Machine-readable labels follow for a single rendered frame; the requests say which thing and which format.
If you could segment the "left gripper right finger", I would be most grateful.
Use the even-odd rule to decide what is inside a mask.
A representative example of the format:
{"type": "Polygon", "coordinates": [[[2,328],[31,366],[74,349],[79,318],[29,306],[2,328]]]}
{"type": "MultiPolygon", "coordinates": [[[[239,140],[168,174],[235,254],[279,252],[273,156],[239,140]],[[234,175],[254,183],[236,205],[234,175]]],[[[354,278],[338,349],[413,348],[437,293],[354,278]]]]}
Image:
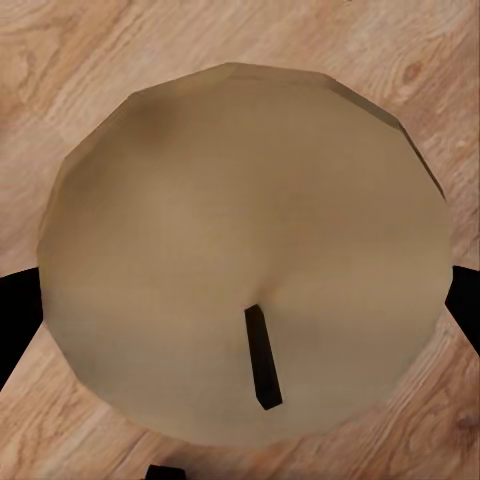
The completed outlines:
{"type": "Polygon", "coordinates": [[[480,355],[480,271],[455,265],[445,305],[480,355]]]}

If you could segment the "pillar candle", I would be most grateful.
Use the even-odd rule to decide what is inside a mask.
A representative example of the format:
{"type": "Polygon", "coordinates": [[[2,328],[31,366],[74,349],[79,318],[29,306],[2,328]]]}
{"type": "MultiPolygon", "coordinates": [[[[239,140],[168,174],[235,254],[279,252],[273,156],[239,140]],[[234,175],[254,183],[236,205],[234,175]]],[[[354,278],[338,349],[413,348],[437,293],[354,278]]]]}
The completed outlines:
{"type": "Polygon", "coordinates": [[[437,178],[326,73],[227,61],[135,91],[52,191],[49,333],[82,386],[195,445],[272,445],[377,401],[453,281],[437,178]]]}

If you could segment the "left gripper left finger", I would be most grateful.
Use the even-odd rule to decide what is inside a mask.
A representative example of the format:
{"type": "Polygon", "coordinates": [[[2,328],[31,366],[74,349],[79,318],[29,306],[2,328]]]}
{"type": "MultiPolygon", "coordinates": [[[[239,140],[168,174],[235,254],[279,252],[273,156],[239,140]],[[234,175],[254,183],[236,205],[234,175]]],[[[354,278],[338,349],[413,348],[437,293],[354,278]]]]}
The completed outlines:
{"type": "Polygon", "coordinates": [[[39,268],[0,278],[0,390],[42,322],[39,268]]]}

